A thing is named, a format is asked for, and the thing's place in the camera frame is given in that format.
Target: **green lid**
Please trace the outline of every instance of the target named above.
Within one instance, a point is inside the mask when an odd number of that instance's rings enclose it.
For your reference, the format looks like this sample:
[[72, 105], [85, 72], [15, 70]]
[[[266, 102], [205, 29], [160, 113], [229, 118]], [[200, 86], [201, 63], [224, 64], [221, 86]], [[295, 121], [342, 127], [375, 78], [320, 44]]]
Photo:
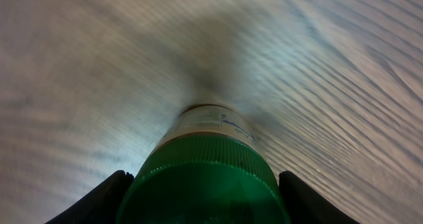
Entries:
[[158, 148], [120, 205], [117, 223], [289, 223], [276, 179], [246, 145], [191, 135]]

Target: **wood grain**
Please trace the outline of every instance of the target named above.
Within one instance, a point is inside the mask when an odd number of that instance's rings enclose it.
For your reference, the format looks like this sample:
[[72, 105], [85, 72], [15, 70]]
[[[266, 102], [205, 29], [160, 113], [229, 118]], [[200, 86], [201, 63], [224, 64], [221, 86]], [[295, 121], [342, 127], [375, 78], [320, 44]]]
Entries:
[[423, 223], [423, 0], [0, 0], [0, 217], [43, 223], [220, 102], [360, 223]]

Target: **bottle label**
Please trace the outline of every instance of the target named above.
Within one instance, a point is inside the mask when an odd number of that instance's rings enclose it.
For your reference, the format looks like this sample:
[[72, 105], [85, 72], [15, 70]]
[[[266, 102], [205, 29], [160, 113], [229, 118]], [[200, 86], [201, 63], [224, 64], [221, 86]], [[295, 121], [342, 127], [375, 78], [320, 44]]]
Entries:
[[154, 151], [168, 141], [197, 132], [220, 133], [237, 139], [260, 154], [257, 140], [238, 113], [220, 106], [201, 106], [183, 113]]

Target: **wooden surface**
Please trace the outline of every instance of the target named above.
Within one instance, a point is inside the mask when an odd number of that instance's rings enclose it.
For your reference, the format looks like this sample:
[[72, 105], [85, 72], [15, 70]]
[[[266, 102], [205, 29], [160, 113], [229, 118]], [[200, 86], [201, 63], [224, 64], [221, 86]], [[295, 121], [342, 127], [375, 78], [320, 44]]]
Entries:
[[360, 223], [423, 223], [423, 0], [0, 0], [0, 218], [43, 223], [221, 102]]

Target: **green plastic lid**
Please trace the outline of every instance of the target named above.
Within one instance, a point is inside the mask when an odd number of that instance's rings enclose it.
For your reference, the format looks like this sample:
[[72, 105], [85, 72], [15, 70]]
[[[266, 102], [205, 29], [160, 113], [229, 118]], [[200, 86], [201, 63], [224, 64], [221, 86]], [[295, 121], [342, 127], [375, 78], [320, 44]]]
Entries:
[[117, 223], [289, 223], [274, 174], [251, 148], [190, 135], [158, 148], [126, 192]]

